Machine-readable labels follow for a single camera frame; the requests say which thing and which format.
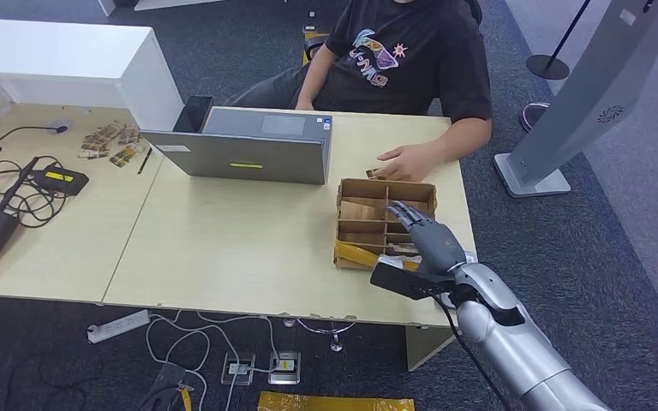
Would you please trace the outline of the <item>person's left hand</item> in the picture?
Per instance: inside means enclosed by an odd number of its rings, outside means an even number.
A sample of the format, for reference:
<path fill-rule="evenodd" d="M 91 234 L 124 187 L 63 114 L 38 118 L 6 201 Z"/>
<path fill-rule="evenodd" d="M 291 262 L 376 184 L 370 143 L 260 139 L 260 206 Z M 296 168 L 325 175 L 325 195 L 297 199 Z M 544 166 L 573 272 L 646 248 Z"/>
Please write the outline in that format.
<path fill-rule="evenodd" d="M 421 182 L 442 164 L 443 152 L 433 142 L 399 146 L 377 157 L 383 162 L 373 177 L 382 180 Z"/>

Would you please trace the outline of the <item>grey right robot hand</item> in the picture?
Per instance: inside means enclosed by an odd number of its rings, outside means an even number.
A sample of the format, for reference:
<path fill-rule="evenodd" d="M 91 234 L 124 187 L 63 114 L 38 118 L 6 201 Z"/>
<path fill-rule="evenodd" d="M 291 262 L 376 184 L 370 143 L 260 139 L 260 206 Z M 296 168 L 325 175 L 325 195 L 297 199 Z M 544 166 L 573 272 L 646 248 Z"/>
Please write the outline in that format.
<path fill-rule="evenodd" d="M 386 209 L 410 235 L 426 273 L 445 275 L 467 263 L 465 251 L 446 225 L 403 201 L 391 200 Z"/>

